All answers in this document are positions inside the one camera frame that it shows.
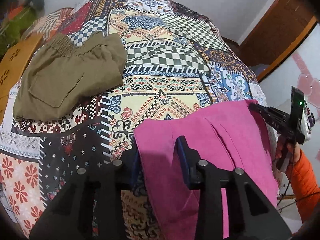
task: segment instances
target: pink garment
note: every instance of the pink garment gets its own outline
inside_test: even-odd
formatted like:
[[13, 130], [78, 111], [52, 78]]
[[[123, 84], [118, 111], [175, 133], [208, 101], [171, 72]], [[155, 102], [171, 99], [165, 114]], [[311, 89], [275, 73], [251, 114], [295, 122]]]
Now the pink garment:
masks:
[[[218, 168], [243, 168], [276, 205], [278, 184], [271, 169], [268, 131], [261, 116], [249, 111], [251, 102], [256, 101], [218, 103], [182, 119], [147, 119], [134, 130], [149, 199], [167, 240], [193, 240], [199, 209], [200, 194], [184, 184], [174, 152], [180, 135], [186, 137], [189, 147], [196, 149], [202, 159]], [[225, 190], [222, 206], [226, 238], [229, 230]]]

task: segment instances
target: silver bolt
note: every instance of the silver bolt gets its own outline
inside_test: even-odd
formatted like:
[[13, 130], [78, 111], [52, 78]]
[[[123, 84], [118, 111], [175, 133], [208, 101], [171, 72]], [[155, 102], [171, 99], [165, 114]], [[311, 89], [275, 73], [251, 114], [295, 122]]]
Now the silver bolt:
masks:
[[120, 166], [120, 165], [122, 164], [122, 161], [121, 161], [121, 160], [114, 160], [114, 161], [112, 162], [112, 164], [113, 164], [114, 166]]
[[79, 169], [77, 170], [77, 173], [78, 173], [79, 175], [85, 174], [85, 172], [86, 172], [85, 168], [79, 168]]
[[241, 169], [241, 168], [236, 168], [236, 169], [235, 169], [235, 172], [236, 172], [236, 174], [238, 174], [238, 175], [244, 174], [244, 170]]
[[208, 162], [207, 162], [206, 160], [199, 160], [199, 161], [198, 161], [198, 164], [199, 164], [200, 166], [205, 167], [205, 166], [208, 165]]

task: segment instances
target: orange jacket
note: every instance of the orange jacket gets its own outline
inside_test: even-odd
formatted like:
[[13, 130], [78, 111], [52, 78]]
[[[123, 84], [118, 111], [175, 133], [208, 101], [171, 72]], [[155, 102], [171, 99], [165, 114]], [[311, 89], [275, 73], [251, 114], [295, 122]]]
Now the orange jacket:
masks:
[[292, 165], [289, 165], [285, 174], [288, 179], [290, 179], [290, 176], [292, 175], [291, 187], [294, 195], [296, 196], [297, 207], [302, 223], [304, 223], [309, 219], [314, 207], [318, 201], [320, 201], [320, 194], [315, 194], [310, 197], [306, 196], [320, 192], [320, 188], [316, 182], [316, 177], [313, 173], [310, 161], [304, 155], [303, 151], [300, 151], [300, 160], [296, 162], [293, 167]]

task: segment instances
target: bed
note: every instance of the bed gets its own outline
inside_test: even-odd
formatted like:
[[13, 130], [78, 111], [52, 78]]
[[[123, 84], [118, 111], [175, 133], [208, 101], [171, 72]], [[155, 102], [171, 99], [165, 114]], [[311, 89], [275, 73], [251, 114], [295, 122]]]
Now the bed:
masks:
[[[118, 33], [128, 61], [123, 85], [84, 98], [60, 120], [39, 122], [12, 117], [20, 87], [10, 91], [0, 126], [0, 170], [12, 212], [28, 237], [59, 190], [92, 154], [118, 159], [131, 148], [133, 129], [144, 119], [183, 118], [200, 108], [256, 99], [266, 105], [254, 73], [201, 14], [172, 0], [85, 0], [57, 32], [81, 46], [95, 31]], [[269, 129], [275, 149], [276, 136]], [[123, 191], [123, 212], [130, 239], [163, 239], [143, 182]], [[98, 225], [93, 217], [93, 236]]]

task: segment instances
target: person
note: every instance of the person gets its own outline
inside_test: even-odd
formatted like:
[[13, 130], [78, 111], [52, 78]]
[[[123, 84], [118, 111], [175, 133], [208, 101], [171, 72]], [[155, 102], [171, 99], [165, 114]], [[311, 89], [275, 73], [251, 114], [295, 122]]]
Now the person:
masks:
[[[281, 158], [284, 147], [284, 137], [280, 136], [276, 148], [276, 158]], [[296, 197], [297, 208], [302, 221], [302, 227], [295, 233], [292, 240], [313, 240], [320, 238], [320, 188], [310, 161], [305, 156], [298, 143], [293, 147], [287, 144], [288, 151], [293, 154], [291, 163], [285, 174], [291, 182]]]

